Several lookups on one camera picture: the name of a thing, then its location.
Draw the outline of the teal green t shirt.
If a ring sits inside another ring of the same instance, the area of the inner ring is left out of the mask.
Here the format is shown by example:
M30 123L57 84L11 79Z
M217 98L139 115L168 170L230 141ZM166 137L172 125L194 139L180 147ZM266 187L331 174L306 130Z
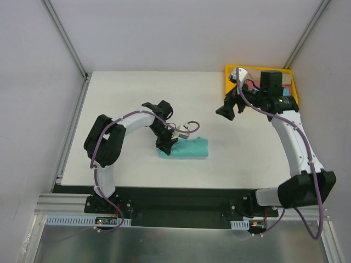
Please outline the teal green t shirt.
M172 146L169 155L158 150L159 157L168 159L199 159L207 158L208 155L208 140L202 137L191 140L179 139Z

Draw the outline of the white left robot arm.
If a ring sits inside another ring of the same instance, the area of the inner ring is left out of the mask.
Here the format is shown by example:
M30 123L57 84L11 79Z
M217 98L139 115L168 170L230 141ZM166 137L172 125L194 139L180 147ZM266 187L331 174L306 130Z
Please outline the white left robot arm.
M98 196L97 207L103 213L115 209L114 163L121 154L124 138L143 127L149 127L156 135L156 148L167 155L178 141L167 128L166 120L173 114L171 104L162 100L157 105L143 103L137 110L116 120L100 115L95 120L83 148L90 158L90 168L94 170L94 191Z

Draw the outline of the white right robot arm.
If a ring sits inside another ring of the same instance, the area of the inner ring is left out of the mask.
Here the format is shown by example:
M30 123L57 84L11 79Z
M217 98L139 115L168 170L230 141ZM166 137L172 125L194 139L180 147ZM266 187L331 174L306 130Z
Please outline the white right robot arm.
M234 107L242 113L246 107L267 116L276 130L285 151L290 179L278 187L262 188L255 191L255 198L247 202L247 211L260 216L267 206L286 209L317 205L322 207L336 183L333 171L326 171L316 157L304 132L301 114L296 99L284 95L282 73L262 71L260 86L248 89L246 82L250 74L236 67L229 75L234 83L224 98L224 104L216 114L232 121Z

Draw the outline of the yellow plastic bin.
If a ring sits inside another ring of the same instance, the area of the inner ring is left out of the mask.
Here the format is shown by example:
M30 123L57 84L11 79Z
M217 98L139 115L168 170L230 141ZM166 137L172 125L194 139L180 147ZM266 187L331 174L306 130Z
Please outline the yellow plastic bin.
M242 67L245 70L248 71L249 73L249 77L251 80L255 81L255 80L260 80L261 78L261 71L266 71L266 70L274 70L274 71L280 71L282 74L286 73L286 74L290 74L292 76L292 83L291 85L283 85L284 88L288 88L290 90L290 94L291 96L293 96L295 98L296 103L299 103L299 99L298 99L298 94L296 91L296 86L295 86L295 80L293 77L293 73L291 70L288 69L283 69L283 68L271 68L271 67L257 67L257 66L244 66L244 65L226 65L225 66L225 71L224 71L224 76L225 76L225 81L224 81L224 94L226 95L228 92L230 92L235 86L236 84L232 83L229 80L229 75L231 73L231 71L234 69L234 67Z

